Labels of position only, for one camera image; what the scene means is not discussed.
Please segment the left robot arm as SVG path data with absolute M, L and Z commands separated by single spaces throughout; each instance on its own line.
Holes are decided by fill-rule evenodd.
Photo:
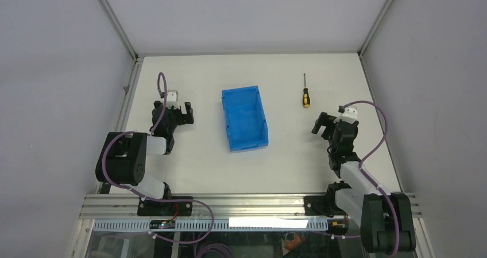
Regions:
M 108 133 L 95 167 L 97 180 L 136 191 L 142 199 L 152 199 L 150 207 L 158 215 L 169 214 L 173 208 L 171 189 L 166 182 L 145 172 L 146 158 L 172 152 L 176 128 L 194 123 L 191 103 L 184 102 L 184 108 L 185 111 L 176 102 L 164 106 L 162 101 L 155 101 L 152 110 L 154 132 Z

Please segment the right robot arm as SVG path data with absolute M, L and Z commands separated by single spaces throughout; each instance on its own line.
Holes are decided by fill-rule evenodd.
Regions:
M 380 185 L 354 151 L 358 120 L 353 113 L 334 117 L 320 113 L 312 133 L 324 128 L 329 166 L 339 178 L 324 195 L 305 197 L 306 215 L 350 217 L 360 229 L 359 238 L 369 253 L 395 255 L 413 252 L 416 236 L 409 197 Z

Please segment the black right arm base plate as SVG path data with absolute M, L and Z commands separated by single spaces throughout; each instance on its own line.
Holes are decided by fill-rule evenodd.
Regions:
M 326 216 L 334 217 L 345 216 L 345 212 L 340 209 L 336 201 L 336 193 L 339 190 L 351 189 L 344 181 L 329 184 L 327 191 L 319 195 L 306 195 L 303 198 L 303 206 L 306 216 Z

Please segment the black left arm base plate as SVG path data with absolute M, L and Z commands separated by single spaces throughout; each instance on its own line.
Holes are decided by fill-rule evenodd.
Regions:
M 156 202 L 140 199 L 137 208 L 139 217 L 189 217 L 192 214 L 191 196 L 176 197 L 176 202 Z

